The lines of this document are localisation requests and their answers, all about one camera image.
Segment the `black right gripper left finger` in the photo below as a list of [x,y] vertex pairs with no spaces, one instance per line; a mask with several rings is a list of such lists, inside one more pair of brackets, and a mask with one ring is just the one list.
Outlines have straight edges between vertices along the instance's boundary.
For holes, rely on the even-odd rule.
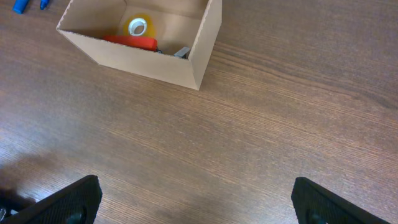
[[29,206],[2,194],[1,223],[94,224],[102,196],[96,175],[87,175]]

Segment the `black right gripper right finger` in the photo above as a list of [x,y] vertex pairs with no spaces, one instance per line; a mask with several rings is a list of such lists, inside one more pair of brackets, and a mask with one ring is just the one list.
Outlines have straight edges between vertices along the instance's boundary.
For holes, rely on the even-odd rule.
[[389,224],[306,177],[297,177],[291,195],[299,224]]

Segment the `brown cardboard box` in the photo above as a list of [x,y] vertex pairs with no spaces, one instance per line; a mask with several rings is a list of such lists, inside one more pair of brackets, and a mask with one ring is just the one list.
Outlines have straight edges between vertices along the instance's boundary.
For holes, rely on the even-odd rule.
[[[131,16],[155,25],[156,52],[108,42]],[[99,65],[199,89],[221,27],[222,0],[72,0],[57,30]],[[186,59],[174,57],[183,47]]]

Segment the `orange highlighter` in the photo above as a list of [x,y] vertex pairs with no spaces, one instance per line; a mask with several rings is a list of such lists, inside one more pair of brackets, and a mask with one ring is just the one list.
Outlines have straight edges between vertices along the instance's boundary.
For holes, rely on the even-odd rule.
[[116,44],[126,45],[143,50],[157,51],[157,41],[151,37],[141,37],[133,35],[106,35],[104,40]]

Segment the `small white eraser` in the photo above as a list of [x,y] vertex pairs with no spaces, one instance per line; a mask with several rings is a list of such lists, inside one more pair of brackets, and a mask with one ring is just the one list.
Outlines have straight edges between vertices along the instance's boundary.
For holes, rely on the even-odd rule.
[[183,47],[174,54],[174,57],[186,59],[189,51],[190,51],[189,47]]

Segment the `yellow clear tape roll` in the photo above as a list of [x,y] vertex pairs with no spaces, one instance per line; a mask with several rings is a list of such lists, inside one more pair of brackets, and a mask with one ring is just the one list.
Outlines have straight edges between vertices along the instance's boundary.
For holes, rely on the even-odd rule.
[[155,38],[155,25],[151,16],[138,13],[129,17],[123,24],[123,34],[135,37]]

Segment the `blue ballpoint pen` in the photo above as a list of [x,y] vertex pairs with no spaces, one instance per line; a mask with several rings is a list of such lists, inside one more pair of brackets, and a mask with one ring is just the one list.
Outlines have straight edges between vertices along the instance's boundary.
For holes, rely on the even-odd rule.
[[49,6],[50,0],[40,0],[40,10],[44,10]]

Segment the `blue white marker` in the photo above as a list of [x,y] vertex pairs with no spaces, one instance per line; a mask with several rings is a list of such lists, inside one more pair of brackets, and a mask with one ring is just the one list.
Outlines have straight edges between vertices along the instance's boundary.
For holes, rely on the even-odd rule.
[[12,10],[17,14],[22,14],[27,7],[29,0],[15,0]]

